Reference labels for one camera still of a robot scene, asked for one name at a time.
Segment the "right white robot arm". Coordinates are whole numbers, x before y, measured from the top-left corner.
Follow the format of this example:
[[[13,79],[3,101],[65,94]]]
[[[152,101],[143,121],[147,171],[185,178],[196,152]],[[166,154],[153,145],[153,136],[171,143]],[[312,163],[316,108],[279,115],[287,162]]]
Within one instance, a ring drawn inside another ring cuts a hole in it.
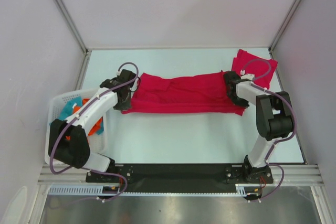
[[[223,74],[228,98],[234,105],[256,108],[258,138],[253,149],[245,156],[238,178],[248,183],[271,178],[269,158],[277,144],[296,134],[296,117],[287,92],[272,92],[255,84],[253,74],[239,76],[235,71]]]

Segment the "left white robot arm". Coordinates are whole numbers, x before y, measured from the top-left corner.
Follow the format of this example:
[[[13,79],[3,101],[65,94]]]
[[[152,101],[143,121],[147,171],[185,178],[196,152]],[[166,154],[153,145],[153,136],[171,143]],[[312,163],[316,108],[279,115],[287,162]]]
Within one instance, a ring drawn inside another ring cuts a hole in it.
[[[96,123],[110,109],[123,111],[131,106],[131,89],[138,79],[138,72],[119,70],[117,76],[101,83],[97,91],[78,111],[67,118],[55,119],[49,130],[49,166],[57,160],[69,167],[95,170],[105,182],[115,178],[114,160],[93,151],[88,136]]]

